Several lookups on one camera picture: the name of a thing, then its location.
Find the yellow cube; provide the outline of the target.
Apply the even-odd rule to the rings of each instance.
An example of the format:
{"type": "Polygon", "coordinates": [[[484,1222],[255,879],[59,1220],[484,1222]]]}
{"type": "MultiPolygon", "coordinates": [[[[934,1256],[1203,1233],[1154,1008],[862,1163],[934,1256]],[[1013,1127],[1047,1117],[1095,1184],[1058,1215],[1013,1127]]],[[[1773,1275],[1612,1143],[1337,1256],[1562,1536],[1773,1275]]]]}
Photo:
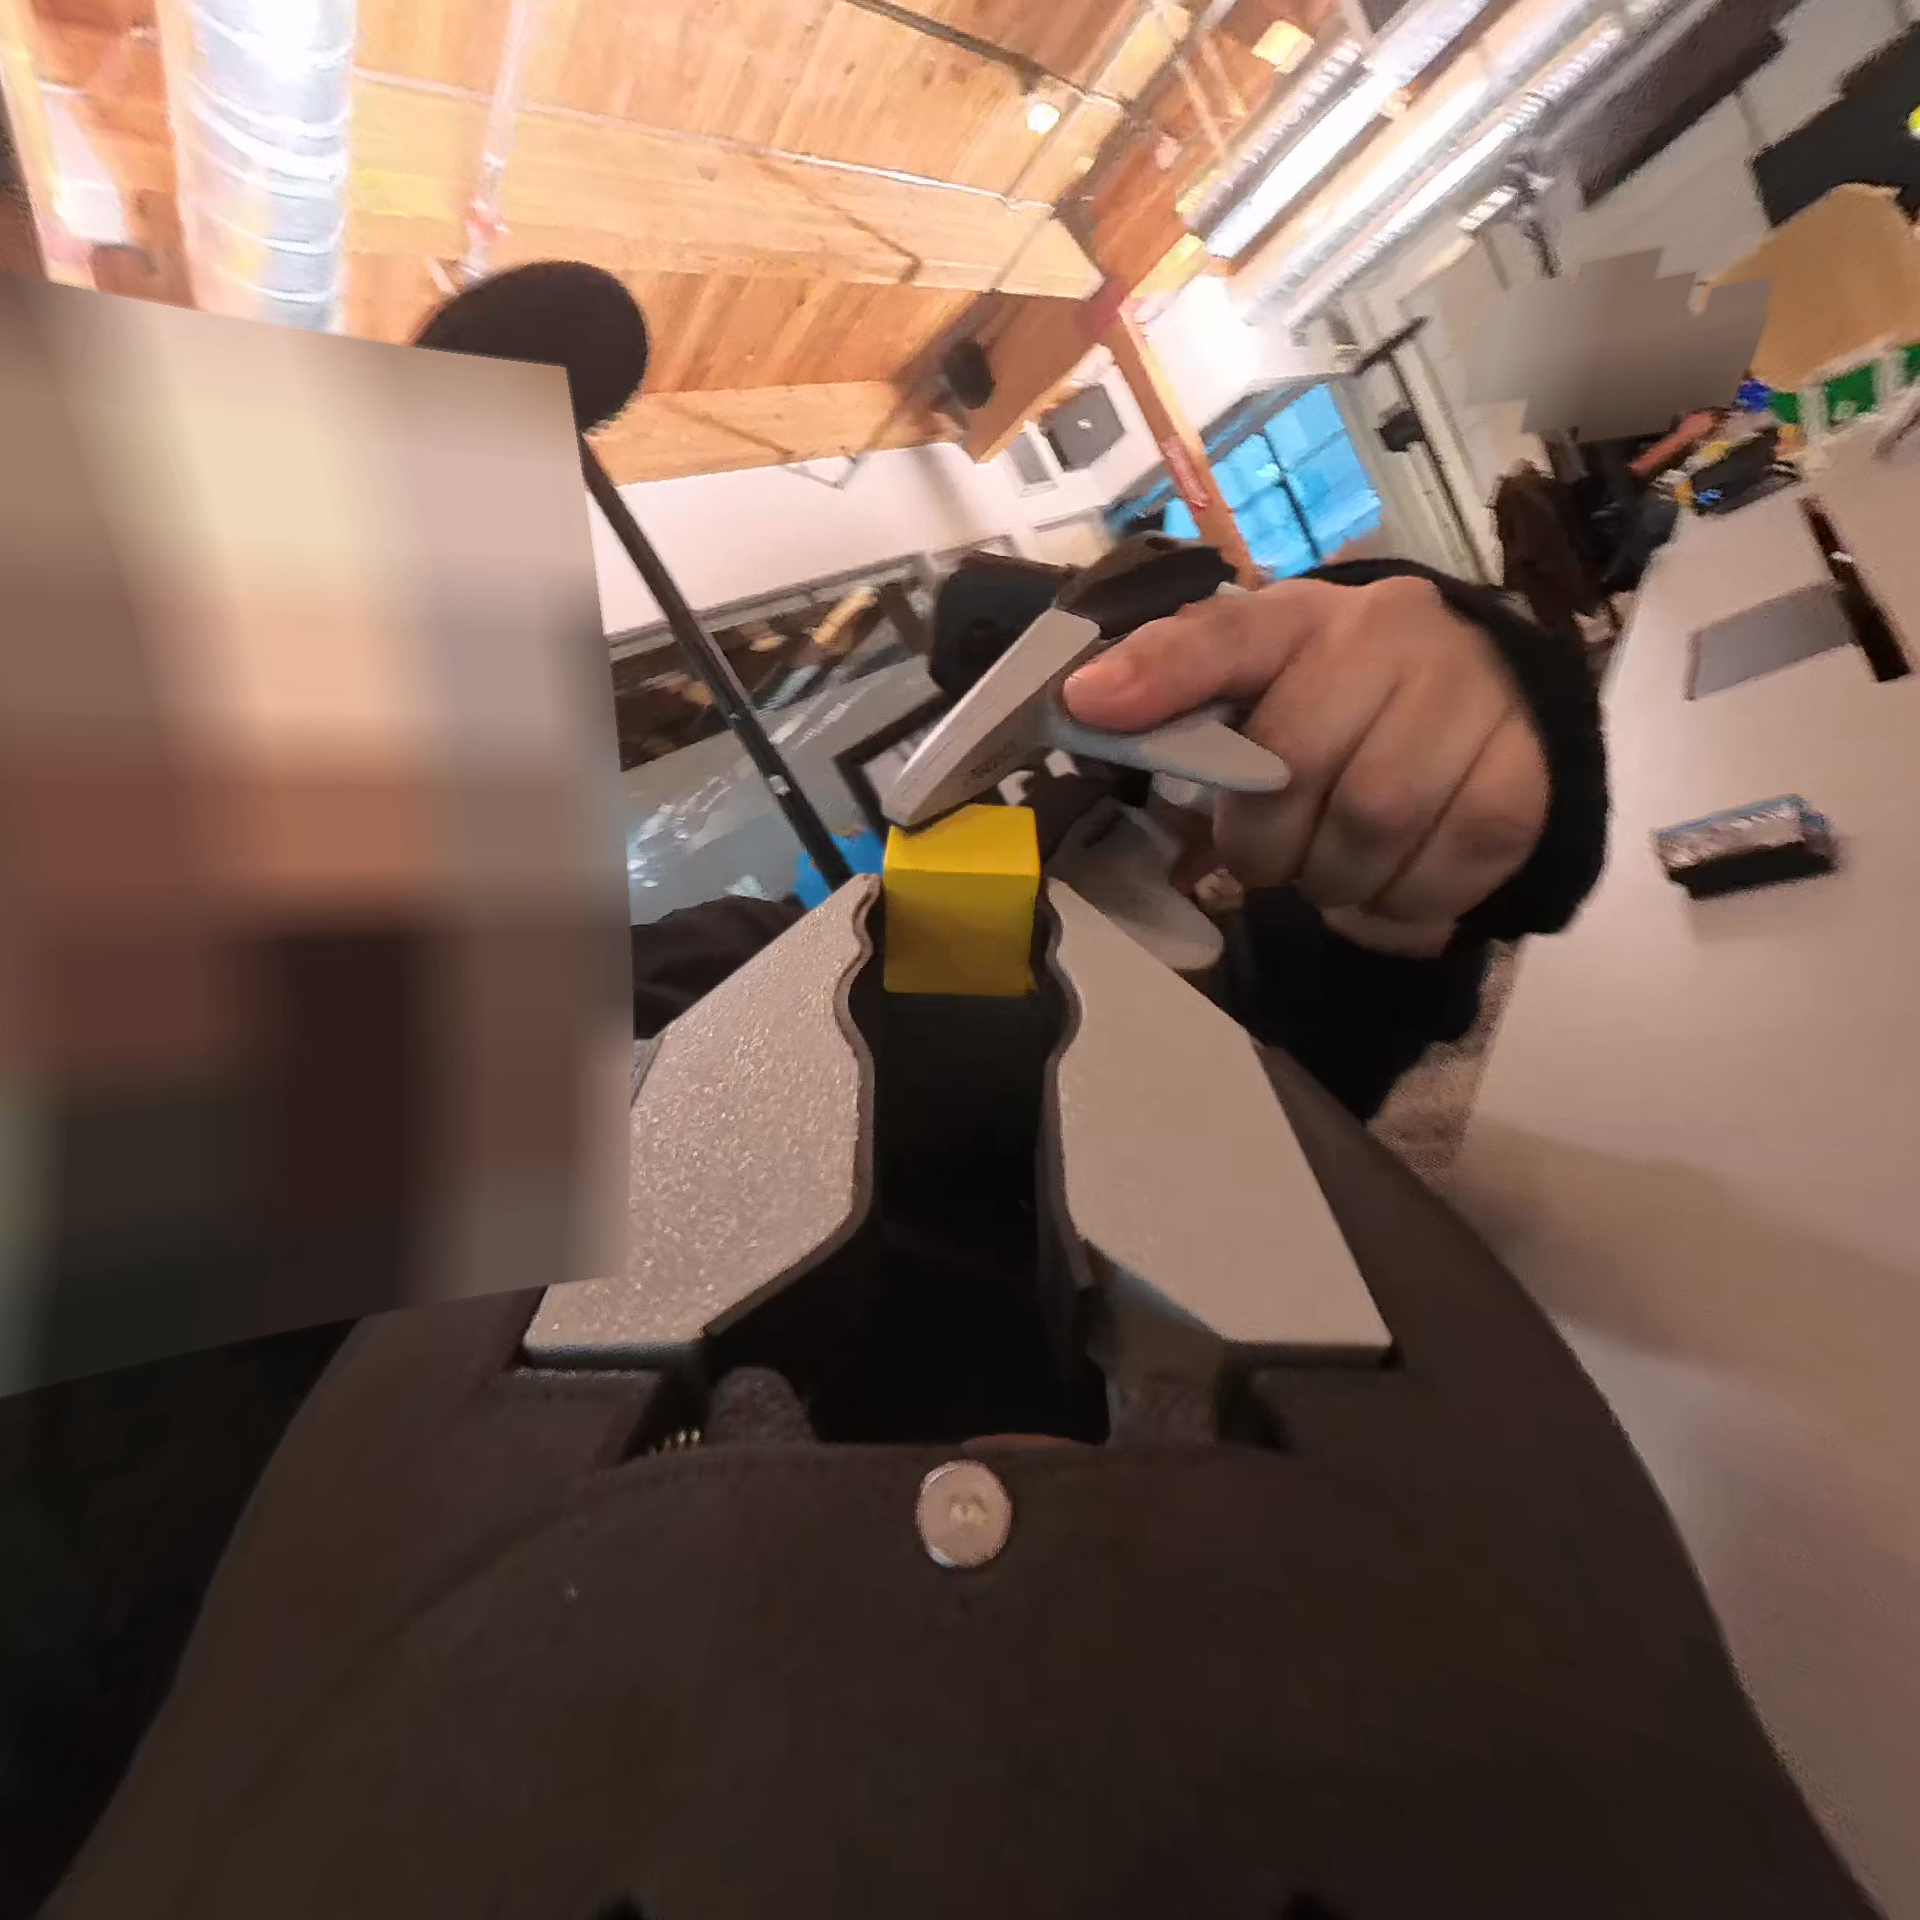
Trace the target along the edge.
{"type": "Polygon", "coordinates": [[[1034,989],[1043,851],[1031,806],[968,804],[924,828],[891,828],[881,886],[891,996],[1034,989]]]}

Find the black foam microphone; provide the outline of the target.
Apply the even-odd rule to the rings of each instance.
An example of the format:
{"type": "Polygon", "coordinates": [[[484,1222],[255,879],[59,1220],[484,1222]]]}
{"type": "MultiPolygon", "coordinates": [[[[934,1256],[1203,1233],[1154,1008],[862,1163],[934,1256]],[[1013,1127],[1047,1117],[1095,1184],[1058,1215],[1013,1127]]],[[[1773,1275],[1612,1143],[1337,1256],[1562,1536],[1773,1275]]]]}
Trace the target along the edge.
{"type": "Polygon", "coordinates": [[[425,317],[413,345],[563,369],[582,434],[628,410],[652,355],[650,328],[628,288],[570,259],[524,262],[460,288],[425,317]]]}

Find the black case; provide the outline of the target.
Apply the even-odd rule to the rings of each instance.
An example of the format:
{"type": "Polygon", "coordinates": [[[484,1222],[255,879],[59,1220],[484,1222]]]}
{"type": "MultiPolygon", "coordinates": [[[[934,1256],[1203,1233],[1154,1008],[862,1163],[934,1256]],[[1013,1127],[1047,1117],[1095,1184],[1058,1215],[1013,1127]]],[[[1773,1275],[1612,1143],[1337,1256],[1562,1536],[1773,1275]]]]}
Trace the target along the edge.
{"type": "Polygon", "coordinates": [[[1668,883],[1689,900],[1722,900],[1841,871],[1833,820],[1798,793],[1719,810],[1651,836],[1668,883]]]}

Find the black microphone pole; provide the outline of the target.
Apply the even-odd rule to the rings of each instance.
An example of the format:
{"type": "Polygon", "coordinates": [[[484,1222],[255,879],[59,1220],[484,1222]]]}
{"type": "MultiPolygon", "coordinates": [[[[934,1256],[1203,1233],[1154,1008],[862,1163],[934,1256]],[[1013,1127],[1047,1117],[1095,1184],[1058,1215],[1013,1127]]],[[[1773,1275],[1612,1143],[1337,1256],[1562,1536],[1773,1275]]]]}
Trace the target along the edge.
{"type": "Polygon", "coordinates": [[[836,891],[853,877],[850,862],[773,737],[764,732],[756,707],[739,674],[729,664],[725,649],[688,603],[682,587],[630,512],[585,429],[578,432],[578,443],[588,495],[607,520],[615,542],[628,563],[633,563],[640,583],[650,591],[673,639],[699,680],[706,685],[713,703],[720,710],[729,729],[778,806],[781,815],[797,836],[802,851],[812,859],[828,891],[836,891]]]}

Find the silver ventilation duct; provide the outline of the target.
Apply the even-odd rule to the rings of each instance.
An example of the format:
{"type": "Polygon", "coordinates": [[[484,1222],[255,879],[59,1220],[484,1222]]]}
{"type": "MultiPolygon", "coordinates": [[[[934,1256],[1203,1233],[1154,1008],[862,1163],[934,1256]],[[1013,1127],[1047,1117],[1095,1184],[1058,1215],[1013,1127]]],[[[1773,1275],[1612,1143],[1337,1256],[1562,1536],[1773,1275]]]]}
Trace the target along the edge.
{"type": "Polygon", "coordinates": [[[334,332],[349,227],[354,2],[157,2],[197,307],[334,332]]]}

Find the person's left hand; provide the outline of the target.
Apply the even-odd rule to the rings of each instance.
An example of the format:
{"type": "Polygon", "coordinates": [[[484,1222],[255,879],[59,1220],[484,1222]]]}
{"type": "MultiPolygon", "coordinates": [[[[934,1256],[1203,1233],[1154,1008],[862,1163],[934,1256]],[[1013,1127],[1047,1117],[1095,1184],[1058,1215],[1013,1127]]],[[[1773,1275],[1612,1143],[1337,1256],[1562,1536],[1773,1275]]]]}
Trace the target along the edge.
{"type": "Polygon", "coordinates": [[[1287,581],[1151,621],[1063,685],[1099,732],[1245,707],[1281,757],[1277,793],[1178,814],[1178,883],[1228,873],[1293,890],[1356,947],[1428,957],[1509,881],[1548,821],[1550,772],[1522,693],[1483,631],[1414,578],[1287,581]]]}

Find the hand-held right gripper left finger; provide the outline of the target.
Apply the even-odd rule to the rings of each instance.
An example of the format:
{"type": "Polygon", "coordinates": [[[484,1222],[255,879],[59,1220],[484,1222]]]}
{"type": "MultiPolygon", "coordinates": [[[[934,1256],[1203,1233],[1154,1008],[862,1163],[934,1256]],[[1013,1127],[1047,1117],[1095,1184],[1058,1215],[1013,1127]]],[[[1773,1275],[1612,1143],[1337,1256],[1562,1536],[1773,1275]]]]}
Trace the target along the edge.
{"type": "Polygon", "coordinates": [[[675,1369],[842,1251],[874,1202],[876,1072],[853,1017],[876,873],[853,875],[650,1044],[628,1258],[545,1292],[538,1369],[675,1369]]]}

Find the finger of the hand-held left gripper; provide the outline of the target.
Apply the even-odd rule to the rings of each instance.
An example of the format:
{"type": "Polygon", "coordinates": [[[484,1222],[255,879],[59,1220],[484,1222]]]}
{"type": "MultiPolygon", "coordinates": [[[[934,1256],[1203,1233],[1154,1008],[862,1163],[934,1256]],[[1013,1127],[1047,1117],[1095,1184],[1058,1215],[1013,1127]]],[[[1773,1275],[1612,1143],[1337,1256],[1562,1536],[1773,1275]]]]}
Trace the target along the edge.
{"type": "Polygon", "coordinates": [[[1182,839],[1151,812],[1096,801],[1047,858],[1048,877],[1074,890],[1177,973],[1210,973],[1226,942],[1175,873],[1182,839]]]}
{"type": "Polygon", "coordinates": [[[1095,733],[1063,701],[1067,680],[1106,646],[1096,621],[1051,608],[919,741],[885,797],[885,820],[924,830],[1051,753],[1092,755],[1095,733]]]}

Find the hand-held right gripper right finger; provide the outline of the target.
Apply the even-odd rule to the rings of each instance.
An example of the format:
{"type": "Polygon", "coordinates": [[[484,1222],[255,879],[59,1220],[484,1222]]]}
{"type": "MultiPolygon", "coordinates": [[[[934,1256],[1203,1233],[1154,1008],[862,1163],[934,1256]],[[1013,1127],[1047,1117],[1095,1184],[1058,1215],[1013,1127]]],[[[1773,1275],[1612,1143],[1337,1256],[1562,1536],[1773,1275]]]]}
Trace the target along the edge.
{"type": "Polygon", "coordinates": [[[1392,1333],[1257,1042],[1068,881],[1045,904],[1045,1192],[1096,1367],[1380,1364],[1392,1333]]]}

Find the cardboard box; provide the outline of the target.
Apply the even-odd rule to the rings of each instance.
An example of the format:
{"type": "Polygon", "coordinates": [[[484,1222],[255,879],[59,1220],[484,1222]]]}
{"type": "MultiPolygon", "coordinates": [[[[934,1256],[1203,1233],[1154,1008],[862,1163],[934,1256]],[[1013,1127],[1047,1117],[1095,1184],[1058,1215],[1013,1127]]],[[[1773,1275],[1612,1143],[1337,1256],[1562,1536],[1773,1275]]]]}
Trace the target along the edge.
{"type": "Polygon", "coordinates": [[[1918,238],[1893,185],[1842,181],[1703,279],[1693,310],[1711,316],[1766,290],[1746,359],[1777,391],[1798,391],[1918,341],[1918,238]]]}

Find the grey desk mat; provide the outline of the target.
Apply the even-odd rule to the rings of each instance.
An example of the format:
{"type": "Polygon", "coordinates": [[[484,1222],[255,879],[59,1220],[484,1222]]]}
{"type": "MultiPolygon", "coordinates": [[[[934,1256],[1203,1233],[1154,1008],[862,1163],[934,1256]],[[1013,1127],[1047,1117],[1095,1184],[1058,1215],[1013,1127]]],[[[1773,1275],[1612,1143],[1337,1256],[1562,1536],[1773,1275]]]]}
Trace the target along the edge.
{"type": "Polygon", "coordinates": [[[1854,646],[1854,627],[1834,585],[1794,587],[1693,631],[1685,693],[1703,701],[1854,646]]]}

